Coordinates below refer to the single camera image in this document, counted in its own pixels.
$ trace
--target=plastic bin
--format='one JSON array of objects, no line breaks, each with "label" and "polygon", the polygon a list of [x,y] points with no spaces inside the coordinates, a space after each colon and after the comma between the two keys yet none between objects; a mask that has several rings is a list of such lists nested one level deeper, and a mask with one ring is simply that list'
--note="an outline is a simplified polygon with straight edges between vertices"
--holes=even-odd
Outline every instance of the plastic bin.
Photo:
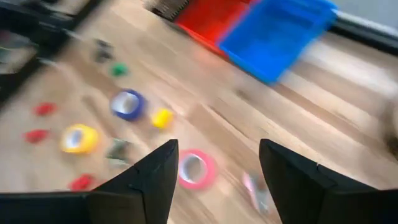
[{"label": "plastic bin", "polygon": [[274,83],[334,21],[335,8],[322,0],[263,0],[226,36],[220,49],[243,70]]},{"label": "plastic bin", "polygon": [[175,23],[199,43],[225,55],[217,43],[247,11],[250,2],[251,0],[192,0]]}]

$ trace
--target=yellow tape roll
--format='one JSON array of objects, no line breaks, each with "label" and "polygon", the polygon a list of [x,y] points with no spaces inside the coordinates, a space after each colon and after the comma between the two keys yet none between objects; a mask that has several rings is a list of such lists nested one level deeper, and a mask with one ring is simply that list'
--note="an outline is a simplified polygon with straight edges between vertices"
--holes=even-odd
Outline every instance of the yellow tape roll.
[{"label": "yellow tape roll", "polygon": [[61,141],[61,147],[68,153],[91,152],[98,144],[98,133],[95,129],[84,124],[70,126]]}]

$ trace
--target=small green piece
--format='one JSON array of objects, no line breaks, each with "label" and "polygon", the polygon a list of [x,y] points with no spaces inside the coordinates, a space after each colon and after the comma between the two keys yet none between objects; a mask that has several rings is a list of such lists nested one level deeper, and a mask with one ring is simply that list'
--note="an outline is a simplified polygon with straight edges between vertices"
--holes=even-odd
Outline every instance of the small green piece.
[{"label": "small green piece", "polygon": [[127,66],[123,63],[115,63],[112,66],[112,75],[114,77],[120,77],[122,75],[127,74],[127,72],[128,72]]}]

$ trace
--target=tape roll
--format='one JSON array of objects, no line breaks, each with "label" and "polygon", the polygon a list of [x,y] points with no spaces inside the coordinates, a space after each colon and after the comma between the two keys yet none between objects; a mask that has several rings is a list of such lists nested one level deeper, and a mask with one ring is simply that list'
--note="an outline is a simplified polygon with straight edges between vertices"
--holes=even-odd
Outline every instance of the tape roll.
[{"label": "tape roll", "polygon": [[98,133],[84,124],[70,126],[64,133],[61,147],[67,153],[91,152],[98,145]]},{"label": "tape roll", "polygon": [[[199,159],[201,175],[197,181],[193,181],[187,174],[187,165],[194,159]],[[178,165],[178,182],[186,189],[203,190],[209,187],[216,178],[216,166],[213,158],[198,149],[183,151]]]},{"label": "tape roll", "polygon": [[145,99],[134,90],[120,91],[111,101],[113,113],[126,121],[132,121],[141,116],[144,111]]}]

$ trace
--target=wooden floor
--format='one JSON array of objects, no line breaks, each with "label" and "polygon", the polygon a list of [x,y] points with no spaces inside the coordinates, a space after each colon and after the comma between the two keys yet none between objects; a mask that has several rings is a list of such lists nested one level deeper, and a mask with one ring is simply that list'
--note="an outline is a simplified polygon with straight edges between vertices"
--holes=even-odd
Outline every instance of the wooden floor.
[{"label": "wooden floor", "polygon": [[[280,223],[274,209],[260,215],[252,208],[241,183],[245,170],[260,173],[261,138],[378,189],[398,187],[398,162],[381,137],[381,116],[398,87],[394,57],[326,34],[279,84],[267,86],[171,29],[138,0],[108,4],[78,37],[0,115],[2,192],[66,190],[84,172],[95,174],[100,184],[122,171],[104,157],[111,135],[133,143],[133,161],[171,138],[181,151],[198,148],[215,158],[218,176],[208,190],[177,184],[170,223]],[[110,64],[95,64],[93,38],[113,44],[116,61],[126,63],[130,75],[113,78]],[[145,96],[145,118],[127,123],[111,115],[109,98],[121,88]],[[92,97],[116,133],[101,125],[83,96]],[[58,111],[34,116],[32,108],[42,101],[58,104]],[[163,132],[149,121],[161,107],[175,113],[173,126]],[[75,123],[101,134],[90,155],[60,149],[63,130]],[[22,140],[37,128],[49,129],[50,137],[37,145]]]}]

